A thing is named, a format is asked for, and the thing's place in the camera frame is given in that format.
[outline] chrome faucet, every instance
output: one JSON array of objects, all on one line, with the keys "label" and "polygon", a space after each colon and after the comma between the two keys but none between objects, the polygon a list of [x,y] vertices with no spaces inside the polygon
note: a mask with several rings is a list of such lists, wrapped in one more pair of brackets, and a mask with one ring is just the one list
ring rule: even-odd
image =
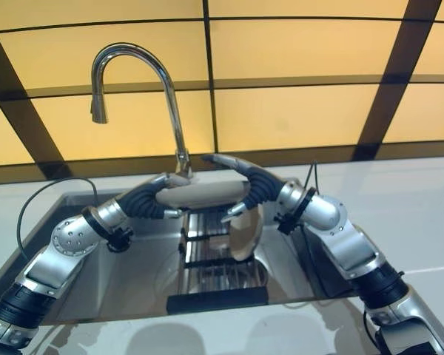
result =
[{"label": "chrome faucet", "polygon": [[189,153],[184,145],[183,130],[179,119],[178,104],[176,103],[175,88],[172,80],[163,64],[148,50],[131,43],[114,43],[103,48],[92,63],[92,103],[90,112],[92,120],[98,124],[107,123],[107,112],[104,101],[104,70],[105,66],[114,57],[119,55],[131,55],[147,63],[163,83],[166,102],[171,118],[172,129],[176,140],[176,173],[186,178],[192,177]]}]

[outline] white countertop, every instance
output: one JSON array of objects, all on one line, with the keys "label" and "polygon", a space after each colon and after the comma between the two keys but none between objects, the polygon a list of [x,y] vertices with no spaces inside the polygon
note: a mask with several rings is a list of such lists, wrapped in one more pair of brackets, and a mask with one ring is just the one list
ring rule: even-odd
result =
[{"label": "white countertop", "polygon": [[[307,166],[271,169],[303,180]],[[388,261],[444,324],[444,158],[319,166],[320,190],[342,200]],[[238,180],[232,171],[196,173],[200,182]],[[130,188],[147,176],[93,179]],[[16,249],[16,218],[45,183],[0,185],[0,266]],[[86,183],[53,186],[30,204],[26,235],[56,199]],[[363,333],[357,299],[270,305],[152,319],[42,327],[24,354],[377,354]]]}]

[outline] sink basin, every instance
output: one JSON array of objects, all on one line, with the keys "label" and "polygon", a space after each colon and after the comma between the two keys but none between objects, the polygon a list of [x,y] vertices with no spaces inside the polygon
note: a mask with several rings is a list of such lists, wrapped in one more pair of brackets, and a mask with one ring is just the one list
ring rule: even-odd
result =
[{"label": "sink basin", "polygon": [[[99,201],[103,202],[120,192],[101,193]],[[93,196],[85,193],[69,193],[59,198],[24,240],[26,252],[29,255],[38,252],[49,243],[50,233],[58,222],[78,214],[92,202]],[[263,209],[263,231],[252,265],[259,273],[257,286],[266,289],[266,303],[344,295],[348,287],[335,275],[317,239],[301,233],[299,229],[289,237],[281,234],[274,221],[275,205],[266,203]],[[55,303],[44,324],[125,320],[168,314],[168,298],[181,292],[178,247],[184,219],[131,219],[129,224],[135,232],[131,247],[124,253],[113,254],[102,240],[85,260],[73,284]],[[310,249],[306,248],[307,238],[311,238]],[[314,262],[321,263],[322,268],[315,271]],[[23,258],[18,250],[15,251],[0,269],[0,294],[13,283],[24,266]],[[240,283],[239,275],[235,276]],[[239,306],[247,305],[250,304],[245,302]]]}]

